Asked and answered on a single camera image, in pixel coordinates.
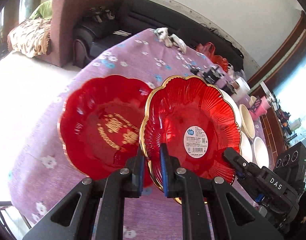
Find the white paper bowl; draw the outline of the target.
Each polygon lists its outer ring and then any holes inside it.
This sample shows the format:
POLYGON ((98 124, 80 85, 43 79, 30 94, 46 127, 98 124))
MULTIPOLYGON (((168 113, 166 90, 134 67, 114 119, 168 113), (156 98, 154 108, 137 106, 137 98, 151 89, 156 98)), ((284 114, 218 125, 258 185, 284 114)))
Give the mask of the white paper bowl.
POLYGON ((241 132, 241 155, 248 163, 253 161, 252 146, 243 132, 241 132))
POLYGON ((237 104, 229 96, 229 94, 227 94, 224 90, 220 89, 220 92, 222 93, 224 100, 227 103, 229 103, 229 105, 231 105, 231 107, 233 108, 233 111, 234 111, 234 114, 235 114, 235 118, 236 118, 236 122, 237 122, 238 126, 241 127, 242 120, 241 120, 241 115, 240 115, 240 111, 239 111, 239 108, 238 108, 237 104))
POLYGON ((249 139, 254 139, 255 138, 255 127, 254 127, 254 122, 253 119, 250 115, 250 112, 248 108, 240 104, 238 107, 241 115, 241 121, 242 121, 242 132, 249 138, 249 139))
POLYGON ((266 144, 260 137, 255 137, 253 141, 253 150, 256 163, 259 168, 269 167, 269 155, 266 144))

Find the small red gold-rimmed plate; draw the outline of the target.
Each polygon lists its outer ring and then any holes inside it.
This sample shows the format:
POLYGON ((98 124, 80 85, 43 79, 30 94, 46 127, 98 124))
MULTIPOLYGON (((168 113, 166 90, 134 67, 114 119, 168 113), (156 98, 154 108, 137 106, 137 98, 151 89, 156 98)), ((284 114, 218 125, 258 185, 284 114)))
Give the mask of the small red gold-rimmed plate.
POLYGON ((241 129, 220 89, 200 77, 173 75, 150 93, 139 141, 159 190, 163 189, 161 144, 199 177, 222 177, 230 185, 235 180, 236 172, 223 154, 230 147, 241 152, 241 129))

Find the dark wooden cabinet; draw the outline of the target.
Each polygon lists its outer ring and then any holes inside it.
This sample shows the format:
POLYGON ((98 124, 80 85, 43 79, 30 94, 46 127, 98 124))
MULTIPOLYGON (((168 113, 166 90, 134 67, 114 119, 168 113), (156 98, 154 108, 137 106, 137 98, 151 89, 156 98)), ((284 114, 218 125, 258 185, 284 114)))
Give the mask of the dark wooden cabinet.
POLYGON ((269 90, 263 81, 260 82, 260 86, 264 92, 264 99, 262 101, 267 108, 266 113, 260 116, 260 121, 266 139, 270 161, 269 166, 273 169, 276 165, 278 155, 284 153, 285 150, 287 150, 287 146, 284 139, 282 124, 277 115, 279 103, 276 96, 269 90))

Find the purple floral tablecloth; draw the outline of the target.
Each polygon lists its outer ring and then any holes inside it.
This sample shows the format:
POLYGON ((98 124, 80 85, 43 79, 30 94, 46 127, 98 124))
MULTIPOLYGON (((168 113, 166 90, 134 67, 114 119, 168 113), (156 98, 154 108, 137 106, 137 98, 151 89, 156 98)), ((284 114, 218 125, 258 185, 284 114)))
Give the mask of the purple floral tablecloth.
POLYGON ((181 168, 232 184, 225 150, 241 153, 240 107, 190 68, 212 62, 180 53, 146 29, 101 53, 53 105, 12 172, 11 201, 35 225, 25 239, 97 239, 98 212, 118 215, 110 193, 122 194, 128 159, 144 158, 141 186, 150 193, 123 201, 120 239, 182 239, 183 198, 166 198, 160 147, 181 168))

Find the pink knit-sleeved thermos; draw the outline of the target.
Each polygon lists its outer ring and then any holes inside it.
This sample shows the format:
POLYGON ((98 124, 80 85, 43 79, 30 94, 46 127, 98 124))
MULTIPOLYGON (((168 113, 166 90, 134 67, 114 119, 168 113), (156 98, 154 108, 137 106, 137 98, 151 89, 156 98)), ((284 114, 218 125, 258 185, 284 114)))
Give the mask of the pink knit-sleeved thermos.
POLYGON ((260 99, 262 101, 257 111, 255 113, 250 112, 250 115, 253 120, 256 120, 263 114, 267 114, 267 110, 270 108, 273 108, 274 111, 278 110, 278 101, 276 99, 276 96, 273 93, 266 94, 260 99))

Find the black phone stand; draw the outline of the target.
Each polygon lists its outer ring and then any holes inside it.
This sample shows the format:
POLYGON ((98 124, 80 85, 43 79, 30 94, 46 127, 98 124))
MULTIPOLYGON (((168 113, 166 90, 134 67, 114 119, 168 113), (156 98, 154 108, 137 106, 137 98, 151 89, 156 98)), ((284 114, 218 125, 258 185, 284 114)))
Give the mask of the black phone stand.
POLYGON ((261 101, 262 100, 259 97, 251 96, 248 110, 252 113, 255 113, 257 109, 260 107, 261 101))

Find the large red wedding plate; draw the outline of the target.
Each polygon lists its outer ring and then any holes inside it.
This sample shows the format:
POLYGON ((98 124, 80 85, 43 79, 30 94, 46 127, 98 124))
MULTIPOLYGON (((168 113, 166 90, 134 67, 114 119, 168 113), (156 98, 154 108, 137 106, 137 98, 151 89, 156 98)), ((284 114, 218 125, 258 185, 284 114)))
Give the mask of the large red wedding plate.
POLYGON ((107 178, 137 155, 145 82, 121 75, 86 81, 64 103, 58 133, 67 159, 93 180, 107 178))

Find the white plastic jar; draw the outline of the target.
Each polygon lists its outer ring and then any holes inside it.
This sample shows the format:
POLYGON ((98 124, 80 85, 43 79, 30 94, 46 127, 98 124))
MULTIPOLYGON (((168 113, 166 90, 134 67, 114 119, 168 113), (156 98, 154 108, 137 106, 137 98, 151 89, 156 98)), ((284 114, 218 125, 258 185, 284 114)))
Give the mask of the white plastic jar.
POLYGON ((235 102, 240 101, 250 92, 250 87, 248 83, 242 77, 238 77, 236 80, 234 80, 232 82, 232 86, 234 90, 233 94, 231 95, 231 98, 235 102))

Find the black cylindrical motor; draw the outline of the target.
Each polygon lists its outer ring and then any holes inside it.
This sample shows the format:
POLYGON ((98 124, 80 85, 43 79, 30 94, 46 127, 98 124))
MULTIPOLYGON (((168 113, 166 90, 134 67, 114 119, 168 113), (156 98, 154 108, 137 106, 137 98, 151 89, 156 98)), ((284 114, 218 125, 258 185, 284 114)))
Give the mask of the black cylindrical motor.
POLYGON ((236 94, 238 87, 239 85, 236 83, 236 81, 227 81, 221 90, 226 92, 229 96, 232 96, 233 94, 236 94))

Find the small black adapter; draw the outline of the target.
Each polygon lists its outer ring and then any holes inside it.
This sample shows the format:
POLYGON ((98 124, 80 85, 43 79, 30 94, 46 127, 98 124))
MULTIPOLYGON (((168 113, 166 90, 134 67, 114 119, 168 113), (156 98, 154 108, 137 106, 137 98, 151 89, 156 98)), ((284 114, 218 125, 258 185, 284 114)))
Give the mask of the small black adapter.
POLYGON ((193 75, 198 75, 200 69, 197 67, 197 66, 194 66, 194 65, 190 65, 190 72, 193 74, 193 75))

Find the red plastic bag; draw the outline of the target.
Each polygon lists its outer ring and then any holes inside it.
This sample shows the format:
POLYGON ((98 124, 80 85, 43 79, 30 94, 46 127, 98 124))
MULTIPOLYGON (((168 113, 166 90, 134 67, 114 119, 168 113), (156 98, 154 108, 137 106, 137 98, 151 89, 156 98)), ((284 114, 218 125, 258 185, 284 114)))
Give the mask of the red plastic bag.
POLYGON ((213 43, 208 42, 206 44, 199 44, 196 47, 196 51, 204 54, 208 59, 212 61, 214 64, 218 64, 221 66, 224 72, 228 72, 229 62, 225 57, 215 54, 216 47, 213 43))

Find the white work glove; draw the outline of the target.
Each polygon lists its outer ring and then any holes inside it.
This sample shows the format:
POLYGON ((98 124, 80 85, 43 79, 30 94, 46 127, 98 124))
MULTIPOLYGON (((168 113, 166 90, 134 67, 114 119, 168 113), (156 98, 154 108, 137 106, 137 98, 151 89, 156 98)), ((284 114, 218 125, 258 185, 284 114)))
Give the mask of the white work glove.
POLYGON ((187 51, 187 46, 185 42, 175 34, 172 34, 170 37, 173 45, 177 47, 177 50, 180 51, 183 55, 185 55, 187 51))
POLYGON ((164 43, 167 48, 171 48, 173 46, 173 42, 169 37, 168 28, 157 28, 153 31, 153 33, 157 36, 158 41, 160 43, 164 43))

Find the black sofa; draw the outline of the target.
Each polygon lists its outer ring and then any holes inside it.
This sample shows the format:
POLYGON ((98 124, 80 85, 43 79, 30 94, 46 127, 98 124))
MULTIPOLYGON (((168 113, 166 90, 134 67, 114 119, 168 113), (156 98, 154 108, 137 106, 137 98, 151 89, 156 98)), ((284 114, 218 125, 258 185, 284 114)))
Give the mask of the black sofa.
POLYGON ((121 0, 114 8, 114 19, 108 14, 83 17, 73 28, 73 63, 84 68, 103 51, 148 29, 167 27, 188 47, 211 42, 215 54, 225 57, 234 70, 243 69, 244 55, 231 42, 200 23, 149 0, 121 0))

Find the floral patterned blanket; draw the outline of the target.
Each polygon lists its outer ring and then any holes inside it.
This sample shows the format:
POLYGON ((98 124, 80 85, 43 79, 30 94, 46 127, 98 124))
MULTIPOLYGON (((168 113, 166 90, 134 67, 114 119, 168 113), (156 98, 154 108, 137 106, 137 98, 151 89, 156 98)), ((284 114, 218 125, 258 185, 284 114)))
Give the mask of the floral patterned blanket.
POLYGON ((50 53, 50 27, 52 19, 27 19, 7 36, 9 51, 21 52, 28 58, 50 53))

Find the green cushion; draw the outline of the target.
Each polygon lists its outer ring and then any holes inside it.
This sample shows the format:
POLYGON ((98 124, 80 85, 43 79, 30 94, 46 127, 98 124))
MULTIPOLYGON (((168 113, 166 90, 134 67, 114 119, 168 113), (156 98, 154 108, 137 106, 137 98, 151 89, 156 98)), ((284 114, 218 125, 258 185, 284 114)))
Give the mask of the green cushion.
POLYGON ((41 3, 30 15, 29 19, 34 20, 37 18, 50 19, 52 18, 52 0, 41 3))

